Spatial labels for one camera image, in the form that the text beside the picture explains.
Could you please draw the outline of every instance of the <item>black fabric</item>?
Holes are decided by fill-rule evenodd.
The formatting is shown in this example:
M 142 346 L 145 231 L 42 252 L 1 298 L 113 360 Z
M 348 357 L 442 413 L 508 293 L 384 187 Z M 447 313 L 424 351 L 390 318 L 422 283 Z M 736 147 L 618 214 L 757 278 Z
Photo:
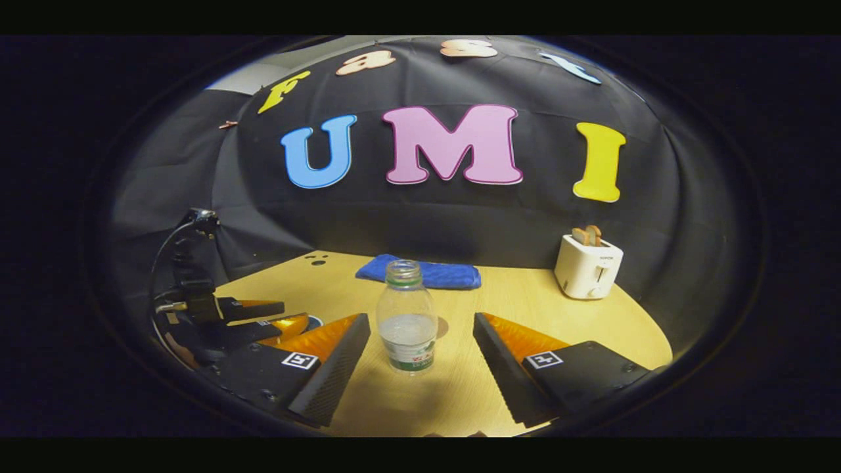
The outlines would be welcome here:
M 206 90 L 189 99 L 143 141 L 115 183 L 110 245 L 104 250 L 133 316 L 145 316 L 150 271 L 161 244 L 190 207 L 212 207 L 216 161 L 225 138 L 219 126 L 236 116 L 248 98 Z M 214 242 L 199 243 L 193 255 L 216 284 L 230 279 Z M 164 290 L 172 283 L 168 259 L 159 269 L 156 287 Z
M 492 39 L 499 55 L 454 59 L 439 52 L 445 39 L 389 42 L 317 62 L 262 114 L 257 111 L 271 86 L 250 99 L 205 91 L 185 104 L 133 156 L 114 208 L 111 251 L 124 267 L 127 294 L 140 300 L 156 245 L 189 206 L 220 216 L 217 244 L 205 246 L 209 253 L 202 256 L 217 284 L 316 248 L 552 268 L 562 235 L 596 224 L 625 253 L 616 282 L 652 315 L 677 354 L 722 323 L 722 311 L 743 298 L 739 291 L 755 276 L 759 245 L 745 228 L 756 196 L 739 180 L 738 159 L 708 124 L 683 104 L 557 48 Z M 347 59 L 375 50 L 391 51 L 396 61 L 336 75 Z M 602 84 L 565 71 L 540 50 L 584 66 Z M 463 170 L 472 152 L 450 181 L 424 159 L 421 166 L 430 170 L 424 183 L 386 181 L 394 134 L 382 120 L 385 112 L 424 106 L 453 130 L 475 104 L 517 110 L 511 133 L 521 183 L 467 181 Z M 323 189 L 292 184 L 280 139 L 312 128 L 310 166 L 324 167 L 330 153 L 320 126 L 344 114 L 357 116 L 350 171 Z M 218 130 L 225 120 L 239 124 Z M 615 203 L 573 194 L 586 158 L 586 140 L 575 127 L 580 122 L 609 126 L 627 138 Z

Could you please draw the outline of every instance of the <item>white toaster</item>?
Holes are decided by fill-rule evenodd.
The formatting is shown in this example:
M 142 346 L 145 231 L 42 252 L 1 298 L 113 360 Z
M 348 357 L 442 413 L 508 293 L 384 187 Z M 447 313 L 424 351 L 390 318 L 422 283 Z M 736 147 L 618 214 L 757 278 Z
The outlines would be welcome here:
M 564 235 L 555 278 L 564 294 L 573 299 L 602 299 L 611 287 L 622 262 L 622 250 L 601 240 L 600 247 L 586 247 L 572 235 Z

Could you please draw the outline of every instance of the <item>letter m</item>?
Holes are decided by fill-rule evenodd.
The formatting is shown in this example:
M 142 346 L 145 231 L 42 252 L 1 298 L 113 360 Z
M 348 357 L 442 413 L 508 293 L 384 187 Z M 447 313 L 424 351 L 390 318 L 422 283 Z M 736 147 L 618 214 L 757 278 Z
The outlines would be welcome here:
M 473 149 L 473 163 L 464 177 L 482 184 L 516 184 L 523 173 L 514 165 L 511 145 L 511 121 L 517 111 L 504 105 L 476 105 L 450 131 L 424 107 L 395 109 L 383 115 L 394 128 L 394 169 L 386 179 L 395 184 L 426 181 L 429 172 L 420 164 L 420 153 L 438 174 L 448 181 L 458 170 L 468 150 Z

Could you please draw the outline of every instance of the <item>blue cloth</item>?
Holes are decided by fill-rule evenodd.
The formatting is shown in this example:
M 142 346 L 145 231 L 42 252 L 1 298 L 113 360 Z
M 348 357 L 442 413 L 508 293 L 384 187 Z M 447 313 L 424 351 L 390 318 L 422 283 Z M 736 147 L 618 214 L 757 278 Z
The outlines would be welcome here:
M 359 279 L 385 281 L 385 267 L 400 258 L 381 254 L 357 271 Z M 431 289 L 476 289 L 482 285 L 479 270 L 469 264 L 441 264 L 419 261 L 424 286 Z

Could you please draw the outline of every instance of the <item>screw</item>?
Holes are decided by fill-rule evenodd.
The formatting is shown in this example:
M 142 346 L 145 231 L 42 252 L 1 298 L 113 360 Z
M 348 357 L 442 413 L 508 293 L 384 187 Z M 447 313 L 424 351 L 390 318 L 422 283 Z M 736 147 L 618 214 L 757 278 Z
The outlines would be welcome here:
M 275 402 L 278 400 L 278 397 L 275 396 L 274 393 L 269 391 L 268 389 L 260 390 L 260 394 L 263 394 L 263 397 L 265 397 L 271 402 Z

